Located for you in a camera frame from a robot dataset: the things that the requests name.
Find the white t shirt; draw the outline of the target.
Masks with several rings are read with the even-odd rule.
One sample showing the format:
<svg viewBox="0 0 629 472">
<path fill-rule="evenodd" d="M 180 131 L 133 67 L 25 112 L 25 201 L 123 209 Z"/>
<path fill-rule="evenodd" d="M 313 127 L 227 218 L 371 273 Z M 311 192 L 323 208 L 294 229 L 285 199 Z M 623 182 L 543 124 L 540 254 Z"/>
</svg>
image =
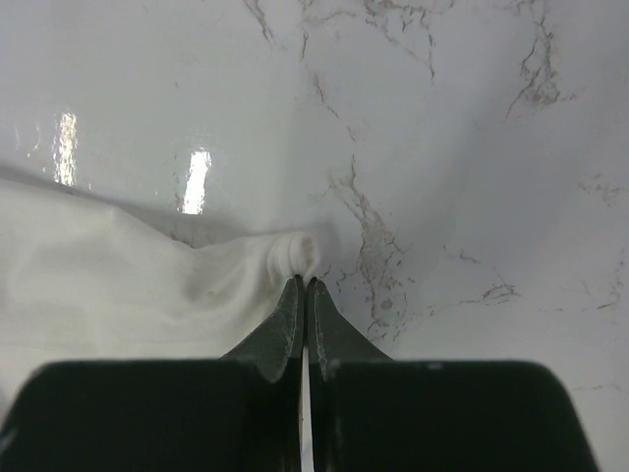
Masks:
<svg viewBox="0 0 629 472">
<path fill-rule="evenodd" d="M 115 206 L 3 181 L 1 393 L 59 360 L 221 356 L 319 261 L 306 233 L 195 249 Z"/>
</svg>

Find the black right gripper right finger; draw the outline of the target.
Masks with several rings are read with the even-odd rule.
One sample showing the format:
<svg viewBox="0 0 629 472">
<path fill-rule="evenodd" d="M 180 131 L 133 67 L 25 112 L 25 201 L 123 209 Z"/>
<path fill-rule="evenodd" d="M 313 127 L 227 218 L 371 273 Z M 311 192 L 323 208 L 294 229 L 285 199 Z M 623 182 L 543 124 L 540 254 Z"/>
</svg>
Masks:
<svg viewBox="0 0 629 472">
<path fill-rule="evenodd" d="M 332 363 L 388 361 L 338 311 L 326 285 L 312 279 L 306 293 L 305 346 L 308 348 L 312 451 L 315 471 L 329 471 L 332 459 L 330 375 Z"/>
</svg>

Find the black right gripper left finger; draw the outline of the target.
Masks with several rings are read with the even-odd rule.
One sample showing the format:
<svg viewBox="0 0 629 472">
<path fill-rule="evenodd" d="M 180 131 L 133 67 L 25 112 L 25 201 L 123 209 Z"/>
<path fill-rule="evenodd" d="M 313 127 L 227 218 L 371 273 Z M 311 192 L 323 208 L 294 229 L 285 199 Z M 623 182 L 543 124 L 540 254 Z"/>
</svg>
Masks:
<svg viewBox="0 0 629 472">
<path fill-rule="evenodd" d="M 248 368 L 241 471 L 300 471 L 305 287 L 289 279 L 272 313 L 221 357 Z"/>
</svg>

